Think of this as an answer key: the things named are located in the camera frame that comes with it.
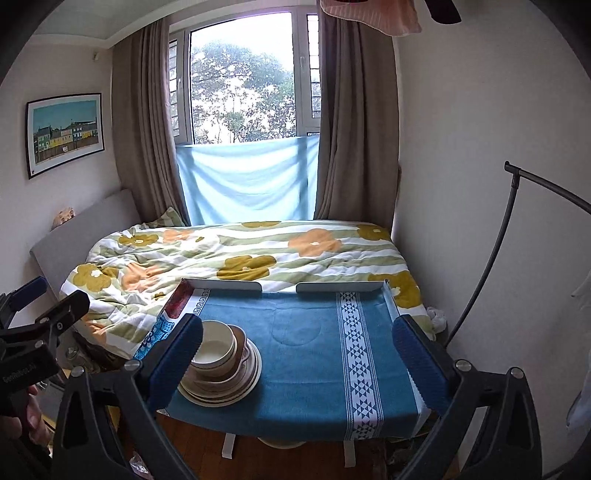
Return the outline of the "person's left hand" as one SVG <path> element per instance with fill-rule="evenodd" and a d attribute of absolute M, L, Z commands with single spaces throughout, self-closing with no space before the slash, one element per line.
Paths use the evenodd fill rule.
<path fill-rule="evenodd" d="M 41 447 L 46 447 L 51 440 L 51 432 L 43 420 L 42 410 L 36 399 L 39 390 L 36 385 L 28 387 L 28 403 L 25 413 L 17 417 L 1 417 L 1 437 L 18 439 L 22 433 L 28 434 L 30 440 Z"/>

